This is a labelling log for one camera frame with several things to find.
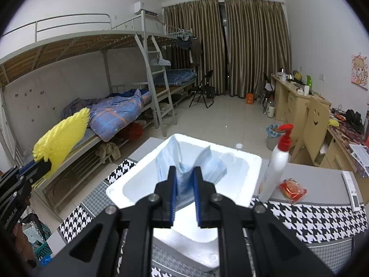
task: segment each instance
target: blue comforter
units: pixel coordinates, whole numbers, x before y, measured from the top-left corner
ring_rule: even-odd
[[[195,76],[196,73],[190,69],[167,70],[169,86],[182,86],[183,83],[193,80]],[[156,87],[165,86],[163,73],[154,78],[154,83]]]
[[[132,97],[116,96],[87,100],[78,98],[64,108],[62,117],[66,118],[82,108],[88,107],[91,129],[103,141],[108,142],[120,130],[138,118],[150,98],[149,92],[142,96],[139,89]]]
[[[132,97],[111,97],[90,108],[90,127],[105,142],[132,123],[144,106],[140,90]]]

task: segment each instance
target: floor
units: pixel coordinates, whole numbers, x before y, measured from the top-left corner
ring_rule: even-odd
[[[174,133],[182,133],[231,148],[242,144],[241,150],[245,152],[257,154],[264,159],[271,157],[272,152],[265,144],[267,138],[265,128],[270,124],[281,122],[263,114],[262,106],[258,102],[248,105],[244,99],[238,97],[216,96],[214,104],[209,109],[206,109],[203,102],[193,103],[191,108],[188,107],[189,103],[190,100],[185,100],[176,107],[176,126],[172,124],[171,116],[164,118],[167,137]],[[77,188],[78,193],[67,202],[60,212],[60,217],[65,219],[106,176],[149,137],[165,139],[160,129],[155,129],[154,126],[146,128],[140,139],[130,141],[121,148],[120,159],[113,164],[101,165]],[[31,197],[31,207],[52,232],[60,225],[35,195]]]

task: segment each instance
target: curtain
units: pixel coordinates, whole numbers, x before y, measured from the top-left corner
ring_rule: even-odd
[[[256,92],[263,73],[291,73],[291,47],[280,2],[225,0],[228,27],[229,94]]]
[[[199,80],[213,70],[210,84],[215,86],[217,94],[224,94],[225,53],[218,0],[198,0],[165,7],[164,19],[168,25],[192,29],[202,44],[203,64],[197,72]],[[191,67],[188,51],[172,49],[172,65],[177,69]]]

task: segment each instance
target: cartoon poster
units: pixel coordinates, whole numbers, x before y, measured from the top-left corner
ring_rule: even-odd
[[[368,90],[368,63],[366,56],[352,55],[351,83]]]

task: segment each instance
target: black and white pattern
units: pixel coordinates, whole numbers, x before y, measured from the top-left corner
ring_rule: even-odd
[[[352,241],[346,240],[336,244],[309,247],[331,270],[337,274],[351,257]]]
[[[63,223],[58,227],[58,229],[61,235],[66,240],[66,242],[69,243],[91,221],[92,217],[88,214],[88,212],[86,212],[86,210],[84,210],[84,208],[81,205],[79,205],[63,221]]]
[[[86,199],[63,221],[58,231],[69,243],[102,209],[111,204],[106,196],[107,185],[112,184],[123,176],[135,162],[125,160],[114,170]],[[257,201],[252,198],[251,206]],[[296,232],[296,236],[304,243],[324,243],[341,238],[351,238],[354,234],[368,228],[364,205],[359,212],[353,213],[349,205],[344,206],[316,206],[309,204],[290,204],[286,202],[269,201],[265,204],[273,214],[289,229]],[[310,247],[329,267],[335,271],[349,257],[351,242],[338,243],[328,247]],[[117,263],[117,275],[121,263]],[[151,276],[152,277],[198,277],[218,276],[219,271],[200,272],[181,263],[170,254],[153,245]]]
[[[368,228],[364,205],[353,212],[350,205],[321,206],[268,201],[264,205],[304,243],[324,243],[350,238]]]
[[[101,182],[89,195],[82,201],[84,207],[86,207],[93,216],[97,216],[102,212],[105,207],[114,205],[113,201],[109,199],[105,193],[108,185],[105,182]]]
[[[104,182],[106,182],[108,185],[111,185],[135,165],[136,163],[134,161],[126,159],[120,165],[118,165],[118,167],[107,178],[105,178]]]

